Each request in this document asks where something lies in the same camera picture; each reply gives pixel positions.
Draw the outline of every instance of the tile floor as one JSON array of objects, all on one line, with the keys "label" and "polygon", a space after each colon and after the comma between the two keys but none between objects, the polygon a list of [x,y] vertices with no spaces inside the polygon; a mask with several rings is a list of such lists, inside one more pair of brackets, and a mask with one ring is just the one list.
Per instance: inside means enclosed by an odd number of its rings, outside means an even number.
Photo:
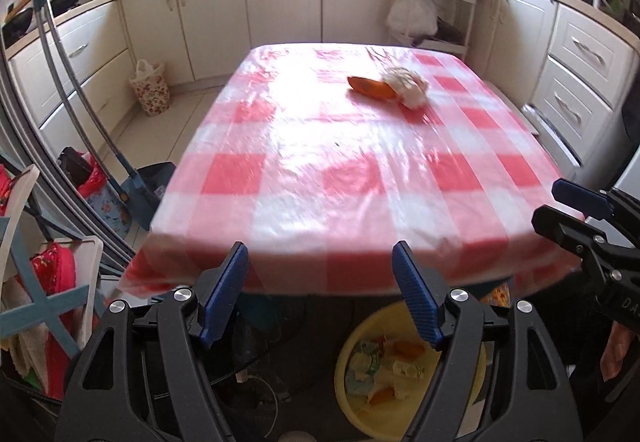
[{"label": "tile floor", "polygon": [[[221,89],[220,86],[175,96],[171,107],[155,117],[140,109],[115,140],[116,145],[135,168],[167,160],[177,165]],[[104,163],[118,182],[127,178],[127,172],[111,151],[104,156]],[[145,238],[146,231],[134,224],[126,242],[137,250]]]}]

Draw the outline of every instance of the red bag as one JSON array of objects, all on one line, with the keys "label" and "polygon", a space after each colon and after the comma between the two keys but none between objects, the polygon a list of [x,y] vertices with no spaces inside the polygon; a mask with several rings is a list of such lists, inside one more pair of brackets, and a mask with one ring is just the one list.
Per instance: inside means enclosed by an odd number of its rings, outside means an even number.
[{"label": "red bag", "polygon": [[[76,286],[76,260],[73,253],[66,247],[56,242],[31,258],[33,271],[42,286],[45,294],[50,296]],[[72,333],[74,327],[74,311],[70,310],[60,316],[62,324],[67,332]],[[69,357],[58,344],[51,332],[47,334],[45,346],[47,360],[47,395],[56,399],[62,399],[64,395],[64,380]]]},{"label": "red bag", "polygon": [[91,165],[91,174],[86,182],[78,188],[78,193],[80,193],[80,196],[86,200],[88,197],[99,192],[104,187],[107,183],[107,175],[104,174],[104,171],[102,171],[100,166],[98,166],[98,163],[92,155],[87,153],[83,156]]},{"label": "red bag", "polygon": [[14,179],[9,177],[5,167],[0,164],[0,216],[6,213],[6,205],[9,202],[9,195],[14,188]]}]

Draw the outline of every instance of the red and white tablecloth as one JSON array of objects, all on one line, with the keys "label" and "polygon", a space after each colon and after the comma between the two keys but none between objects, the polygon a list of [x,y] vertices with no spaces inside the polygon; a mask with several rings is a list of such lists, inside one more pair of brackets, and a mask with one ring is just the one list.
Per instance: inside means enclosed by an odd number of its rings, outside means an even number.
[{"label": "red and white tablecloth", "polygon": [[[347,76],[391,64],[429,83],[409,110],[350,91]],[[517,274],[516,292],[577,259],[530,220],[558,178],[553,161],[459,59],[337,44],[253,50],[191,140],[120,289],[190,284],[244,242],[245,289],[268,294],[398,292],[390,255],[406,240],[451,284]]]}]

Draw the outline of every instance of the screw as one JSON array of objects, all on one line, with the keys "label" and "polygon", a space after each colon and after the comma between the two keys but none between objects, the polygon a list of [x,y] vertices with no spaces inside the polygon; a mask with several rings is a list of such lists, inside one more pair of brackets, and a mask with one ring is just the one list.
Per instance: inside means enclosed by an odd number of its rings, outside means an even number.
[{"label": "screw", "polygon": [[453,301],[466,301],[469,299],[469,294],[466,290],[462,290],[461,288],[455,288],[451,291],[451,298]]},{"label": "screw", "polygon": [[191,297],[191,290],[188,288],[179,288],[174,292],[174,299],[176,301],[187,301]]},{"label": "screw", "polygon": [[125,307],[124,301],[117,300],[109,305],[109,310],[114,314],[117,314],[118,312],[122,312],[124,310],[124,307]]},{"label": "screw", "polygon": [[533,310],[533,305],[528,301],[524,301],[524,300],[518,301],[518,304],[516,306],[518,307],[518,310],[520,312],[524,312],[525,314],[528,314]]}]

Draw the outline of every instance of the checkered tablecloth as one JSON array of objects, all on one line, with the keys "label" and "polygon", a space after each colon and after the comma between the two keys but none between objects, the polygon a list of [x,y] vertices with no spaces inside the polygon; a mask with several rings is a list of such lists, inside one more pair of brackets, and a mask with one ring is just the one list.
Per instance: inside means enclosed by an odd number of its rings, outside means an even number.
[{"label": "checkered tablecloth", "polygon": [[[429,83],[408,110],[354,94],[347,76],[391,64]],[[253,50],[191,140],[121,290],[190,284],[244,242],[245,289],[268,294],[398,292],[390,255],[406,240],[450,283],[517,274],[516,291],[577,259],[530,220],[558,170],[459,59],[396,47],[295,44]]]}]

